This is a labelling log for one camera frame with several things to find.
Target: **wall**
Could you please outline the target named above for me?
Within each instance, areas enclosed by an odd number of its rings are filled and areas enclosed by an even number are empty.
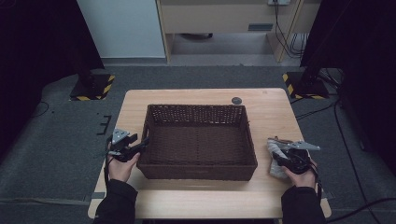
[[[101,58],[165,58],[155,0],[78,0]]]

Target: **sleeve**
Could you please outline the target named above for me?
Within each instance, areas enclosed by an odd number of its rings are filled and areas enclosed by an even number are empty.
[[[283,222],[285,224],[321,224],[326,218],[315,190],[309,187],[286,190],[282,196]]]
[[[134,203],[137,191],[119,180],[110,179],[107,195],[96,209],[93,224],[134,223]]]

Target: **yellow black warning tape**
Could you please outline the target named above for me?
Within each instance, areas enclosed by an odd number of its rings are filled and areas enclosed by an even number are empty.
[[[108,82],[106,84],[106,87],[103,89],[103,93],[101,95],[97,96],[76,96],[76,97],[70,97],[71,101],[90,101],[90,100],[103,100],[107,97],[108,92],[110,91],[111,85],[113,84],[115,76],[111,75],[108,78]]]
[[[283,81],[286,84],[286,87],[288,88],[288,92],[291,98],[295,99],[302,99],[302,98],[308,98],[308,99],[325,99],[325,96],[317,95],[317,94],[296,94],[294,92],[294,88],[291,85],[290,79],[288,74],[283,74]]]

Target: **gray carpet floor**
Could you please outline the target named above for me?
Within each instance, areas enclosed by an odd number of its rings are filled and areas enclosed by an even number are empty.
[[[282,88],[281,75],[298,67],[265,66],[123,66],[107,67],[116,78],[105,100],[69,101],[77,76],[63,78],[43,90],[42,103],[0,166],[0,198],[44,198],[81,201],[82,205],[1,203],[0,223],[91,223],[88,201],[104,159],[105,141],[114,129],[125,92],[149,89]],[[292,103],[296,116],[334,103]],[[396,178],[375,154],[362,151],[346,112],[336,109],[367,201],[396,197]],[[101,133],[111,116],[106,135]],[[311,152],[332,216],[340,217],[365,204],[352,164],[338,131],[333,107],[298,120],[304,140],[321,146]],[[394,223],[396,202],[373,206],[381,223]],[[336,223],[375,223],[368,210]]]

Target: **wicker basket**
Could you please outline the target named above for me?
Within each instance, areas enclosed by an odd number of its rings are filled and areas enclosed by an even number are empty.
[[[148,179],[249,180],[257,168],[243,105],[149,105],[147,136]]]

